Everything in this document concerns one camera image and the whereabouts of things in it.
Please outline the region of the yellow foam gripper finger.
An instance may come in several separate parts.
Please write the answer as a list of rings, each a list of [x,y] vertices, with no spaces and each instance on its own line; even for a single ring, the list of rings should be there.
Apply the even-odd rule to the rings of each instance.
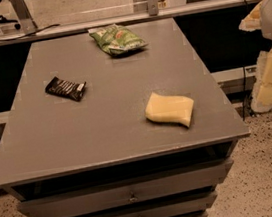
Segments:
[[[251,94],[251,109],[266,113],[272,109],[272,48],[257,58],[256,82]]]
[[[242,31],[253,32],[254,30],[260,30],[261,28],[261,17],[260,7],[262,3],[256,4],[256,6],[250,11],[248,15],[240,22],[239,29]]]

